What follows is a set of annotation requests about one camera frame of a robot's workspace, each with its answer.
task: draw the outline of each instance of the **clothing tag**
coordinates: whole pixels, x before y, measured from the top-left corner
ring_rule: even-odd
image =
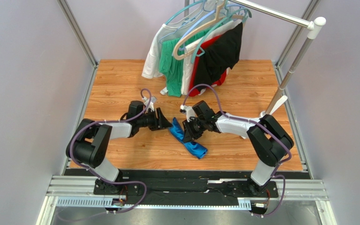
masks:
[[[167,87],[163,88],[163,89],[160,91],[160,93],[161,93],[162,95],[167,95]]]
[[[206,88],[202,89],[201,92],[198,95],[203,94],[206,91]]]

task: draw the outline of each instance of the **black shirt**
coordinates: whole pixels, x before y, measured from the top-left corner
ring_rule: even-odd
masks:
[[[204,49],[200,56],[194,77],[194,86],[204,83],[212,85],[218,81],[227,68],[233,68],[240,60],[242,23],[226,31],[215,43]]]

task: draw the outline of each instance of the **white t-shirt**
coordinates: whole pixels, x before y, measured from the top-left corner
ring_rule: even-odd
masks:
[[[216,0],[207,0],[204,6],[204,9],[207,12],[202,10],[203,3],[201,3],[199,7],[196,10],[194,10],[192,13],[190,13],[186,18],[183,18],[178,22],[170,23],[168,25],[163,24],[162,27],[158,30],[154,39],[152,40],[151,48],[150,51],[148,52],[147,58],[145,59],[144,69],[142,70],[141,76],[149,79],[153,77],[162,76],[163,74],[159,72],[159,60],[161,58],[161,51],[162,51],[162,44],[160,44],[159,42],[160,39],[165,35],[173,33],[177,29],[178,30],[175,33],[163,38],[161,42],[182,37],[195,22],[197,22],[204,15],[212,11],[215,8],[215,5],[216,5]],[[185,21],[187,21],[189,18],[193,18],[194,16],[196,16],[196,18],[193,21],[190,21],[188,24],[179,28]],[[200,25],[208,21],[211,21],[214,17],[215,17],[214,14],[208,16],[208,18],[202,21]]]
[[[222,35],[224,33],[226,33],[226,31],[233,29],[234,27],[236,27],[239,23],[241,22],[241,20],[236,20],[236,21],[229,21],[228,23],[224,24],[223,26],[215,29],[214,31],[212,31],[205,39],[205,41],[209,41],[214,37],[217,37],[219,35]],[[194,49],[197,47],[197,45],[200,43],[200,41],[202,40],[202,38],[194,41],[193,43],[190,43],[189,45],[186,46],[184,53],[188,53],[189,51],[194,51]],[[181,94],[182,95],[186,95],[188,94],[188,88],[190,86],[190,82],[191,82],[191,77],[193,75],[193,69],[194,69],[194,65],[191,63],[191,59],[192,59],[193,55],[189,55],[187,57],[184,58],[184,62],[183,62],[183,78],[181,80]]]

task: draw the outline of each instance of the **cable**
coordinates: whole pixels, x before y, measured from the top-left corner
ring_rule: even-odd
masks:
[[[210,85],[207,85],[207,84],[198,84],[196,86],[194,86],[189,92],[188,94],[186,95],[186,97],[184,98],[184,102],[183,102],[183,105],[186,105],[186,101],[187,101],[187,98],[188,96],[190,95],[190,93],[197,87],[201,87],[201,86],[204,86],[204,87],[207,87],[207,88],[210,88],[213,93],[215,94],[216,96],[216,100],[217,100],[217,105],[219,106],[219,110],[220,112],[222,113],[223,116],[229,118],[229,119],[233,119],[233,120],[241,120],[241,121],[244,121],[244,122],[248,122],[248,123],[253,123],[255,125],[257,125],[260,129],[264,130],[267,134],[269,134],[278,144],[280,144],[281,147],[283,147],[283,149],[287,152],[288,154],[288,158],[286,159],[283,159],[281,160],[278,165],[276,166],[276,168],[274,169],[273,173],[271,174],[272,176],[274,175],[274,173],[277,171],[278,167],[283,164],[284,162],[290,160],[292,158],[292,154],[290,152],[290,150],[276,137],[274,136],[274,134],[272,134],[267,128],[265,128],[262,124],[260,124],[259,122],[256,122],[256,121],[253,121],[253,120],[248,120],[248,119],[245,119],[245,118],[238,118],[238,117],[231,117],[229,115],[226,115],[225,112],[222,110],[222,105],[220,103],[220,100],[219,100],[219,96],[218,94],[216,93],[216,91],[213,89],[213,87],[211,87]]]
[[[80,222],[80,221],[84,221],[84,220],[88,220],[88,219],[91,219],[91,218],[94,218],[94,217],[97,217],[97,216],[101,216],[103,214],[106,214],[106,211],[104,212],[100,212],[100,213],[97,213],[97,214],[94,214],[94,215],[91,215],[89,217],[85,217],[85,218],[81,218],[81,219],[64,219],[62,218],[59,213],[56,214],[56,217],[64,222],[71,222],[71,223],[75,223],[75,222]]]
[[[128,212],[132,209],[134,209],[138,204],[140,204],[144,198],[145,198],[145,195],[147,194],[147,186],[145,185],[144,182],[141,182],[141,181],[126,181],[126,182],[114,182],[114,181],[110,181],[110,180],[107,180],[103,177],[101,177],[98,173],[96,173],[95,171],[93,171],[88,165],[84,165],[84,164],[81,164],[79,163],[74,157],[73,157],[73,148],[74,148],[74,144],[75,144],[75,141],[76,139],[80,136],[81,133],[83,133],[85,130],[89,129],[90,127],[98,124],[98,123],[121,123],[121,122],[129,122],[141,115],[143,115],[145,113],[145,111],[147,110],[147,108],[150,106],[151,104],[151,100],[152,100],[152,94],[151,94],[151,91],[146,89],[146,88],[143,88],[141,89],[141,97],[144,98],[144,95],[143,95],[143,91],[147,91],[150,98],[148,100],[148,103],[147,105],[144,107],[144,109],[139,113],[137,114],[136,116],[130,118],[130,119],[127,119],[127,120],[101,120],[101,121],[94,121],[88,125],[86,125],[85,127],[83,127],[82,129],[79,130],[79,132],[77,132],[74,137],[72,138],[71,142],[70,142],[70,146],[69,146],[69,156],[70,158],[72,159],[72,161],[78,165],[78,166],[81,166],[83,168],[85,168],[86,170],[90,171],[90,173],[92,173],[94,176],[96,176],[98,179],[102,180],[103,182],[106,182],[108,184],[113,184],[113,185],[126,185],[126,184],[141,184],[144,186],[144,193],[141,197],[141,199],[136,202],[134,205],[132,205],[131,207],[125,209],[125,210],[120,210],[120,211],[116,211],[116,213],[123,213],[123,212]],[[78,220],[65,220],[65,219],[62,219],[59,215],[57,215],[57,217],[63,221],[66,221],[66,222],[78,222],[78,221],[82,221],[82,220],[86,220],[86,219],[89,219],[89,218],[92,218],[92,217],[95,217],[95,216],[98,216],[98,215],[102,215],[102,214],[105,214],[106,212],[101,212],[101,213],[98,213],[98,214],[95,214],[95,215],[92,215],[92,216],[89,216],[87,218],[83,218],[83,219],[78,219]]]
[[[267,192],[267,201],[266,201],[266,204],[267,204],[267,208],[269,208],[269,203],[270,203],[270,191],[268,189],[266,189],[266,192]]]
[[[280,201],[278,202],[278,205],[276,206],[276,208],[275,208],[272,212],[270,212],[270,213],[268,213],[268,214],[262,215],[262,214],[254,214],[254,213],[251,213],[251,216],[257,216],[257,217],[260,217],[260,218],[268,217],[268,216],[273,215],[273,214],[278,210],[278,208],[280,208],[280,205],[281,205],[281,203],[283,202],[284,195],[285,195],[285,177],[280,174],[280,175],[273,176],[272,178],[274,178],[274,179],[275,179],[275,178],[282,178],[282,179],[283,179],[283,192],[282,192],[282,194],[281,194]]]
[[[281,147],[283,147],[283,149],[287,152],[288,154],[288,158],[286,159],[283,159],[281,160],[277,166],[275,167],[275,169],[273,170],[273,173],[271,174],[271,177],[272,178],[278,178],[278,177],[281,177],[283,178],[283,193],[281,195],[281,198],[280,198],[280,202],[278,203],[277,207],[271,212],[271,213],[268,213],[268,214],[265,214],[265,215],[260,215],[260,214],[257,214],[259,217],[267,217],[267,216],[270,216],[270,215],[273,215],[277,210],[278,208],[280,207],[281,203],[283,202],[283,198],[284,198],[284,194],[285,194],[285,177],[283,175],[276,175],[274,176],[274,173],[277,171],[277,169],[280,167],[281,164],[283,164],[284,162],[290,160],[292,158],[292,154],[290,152],[290,150],[276,137],[274,136],[274,134],[272,134],[267,128],[265,128],[262,124],[256,122],[256,121],[253,121],[253,120],[248,120],[248,119],[244,119],[244,118],[238,118],[238,117],[231,117],[229,115],[226,115],[225,112],[222,110],[222,105],[220,103],[220,100],[219,100],[219,96],[218,94],[216,93],[216,91],[213,89],[213,87],[211,87],[210,85],[207,85],[207,84],[198,84],[196,86],[194,86],[189,92],[188,94],[186,95],[186,97],[184,98],[184,102],[183,102],[183,105],[186,105],[186,101],[187,101],[187,98],[189,96],[189,94],[197,87],[201,87],[201,86],[204,86],[204,87],[207,87],[207,88],[210,88],[213,93],[215,94],[215,97],[216,97],[216,100],[217,100],[217,105],[219,106],[219,110],[220,112],[222,113],[223,116],[229,118],[229,119],[233,119],[233,120],[241,120],[241,121],[244,121],[244,122],[249,122],[249,123],[253,123],[255,125],[257,125],[259,128],[261,128],[262,130],[264,130],[267,134],[269,134],[278,144],[280,144]]]

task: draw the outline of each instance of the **clothes hanger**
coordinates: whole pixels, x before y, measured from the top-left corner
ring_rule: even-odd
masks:
[[[174,18],[176,18],[178,15],[180,15],[180,14],[181,14],[182,12],[184,12],[186,9],[191,8],[191,7],[193,7],[193,6],[195,6],[195,5],[198,5],[198,4],[201,4],[201,3],[203,3],[202,10],[203,10],[203,11],[206,11],[206,10],[204,9],[204,7],[205,7],[205,2],[206,2],[206,0],[200,0],[200,1],[197,1],[197,2],[194,1],[193,4],[190,4],[190,5],[186,6],[186,7],[184,7],[182,10],[180,10],[179,12],[177,12],[176,14],[174,14],[168,21],[165,22],[165,24],[168,25]]]
[[[205,12],[208,12],[208,13],[211,13],[211,11],[208,11],[208,10],[206,10],[204,7],[202,8]],[[222,12],[222,11],[220,11],[220,14],[223,14],[224,16],[226,16],[227,14],[228,14],[228,11],[229,10],[227,10],[227,12],[226,13],[224,13],[224,12]],[[186,47],[185,47],[185,43],[179,48],[179,50],[180,51],[184,51],[184,49],[186,49]]]
[[[186,57],[186,55],[182,54],[181,56],[178,55],[178,51],[180,49],[180,47],[182,45],[185,44],[185,42],[190,39],[192,36],[194,36],[195,34],[197,34],[198,32],[218,23],[220,20],[222,20],[223,18],[228,19],[227,16],[224,17],[220,17],[220,11],[223,9],[224,6],[226,6],[227,4],[227,0],[224,0],[222,4],[217,5],[216,9],[211,11],[210,13],[206,14],[205,16],[203,16],[201,19],[199,19],[199,21],[197,21],[192,27],[190,27],[190,29],[188,29],[188,31],[180,38],[180,41],[178,41],[178,43],[176,44],[176,46],[173,49],[173,57],[177,60],[182,60],[183,58]],[[233,6],[237,6],[239,7],[239,4],[230,4],[227,7],[233,7]],[[205,20],[206,18],[208,18],[210,15],[215,13],[215,18],[207,23],[205,23],[202,26],[199,26],[198,28],[196,28],[203,20]],[[241,15],[235,15],[235,14],[231,14],[232,15],[232,19],[244,19],[243,16]]]
[[[186,24],[189,24],[191,21],[193,21],[197,16],[199,16],[199,14],[201,14],[203,11],[205,11],[205,3],[206,3],[207,0],[202,0],[202,1],[198,1],[198,2],[195,2],[192,4],[192,6],[196,5],[196,4],[201,4],[203,3],[202,5],[202,8],[201,8],[201,11],[199,13],[197,13],[193,18],[191,19],[188,19],[186,20],[181,26],[179,26],[175,31],[173,31],[172,33],[170,34],[166,34],[165,36],[161,37],[160,40],[159,40],[159,43],[162,44],[163,42],[163,39],[169,35],[172,35],[174,33],[176,33],[176,31],[178,31],[180,28],[184,27]],[[180,10],[179,12],[177,12],[174,16],[172,16],[165,24],[167,25],[170,21],[172,21],[176,16],[178,16],[181,12],[183,12],[184,10],[186,10],[187,8],[190,8],[192,7],[191,5],[187,6],[187,7],[184,7],[182,10]]]
[[[249,9],[247,8],[241,8],[241,9],[238,9],[238,10],[235,10],[234,12],[231,12],[230,15],[228,15],[226,18],[223,18],[221,21],[219,21],[215,26],[212,27],[211,30],[208,31],[208,33],[205,34],[205,36],[203,36],[203,38],[201,39],[201,41],[199,42],[199,44],[195,47],[194,49],[194,53],[193,53],[193,56],[191,57],[191,63],[194,63],[195,62],[195,58],[198,56],[200,57],[201,55],[205,54],[205,51],[201,48],[201,45],[202,43],[205,41],[205,39],[208,37],[208,35],[210,33],[212,33],[212,31],[214,29],[216,29],[221,23],[224,23],[226,22],[226,20],[229,19],[230,16],[233,16],[234,14],[237,14],[238,12],[240,11],[244,11],[244,16],[243,16],[243,19],[242,19],[242,23],[245,25],[245,21],[250,17],[252,18],[252,13]]]

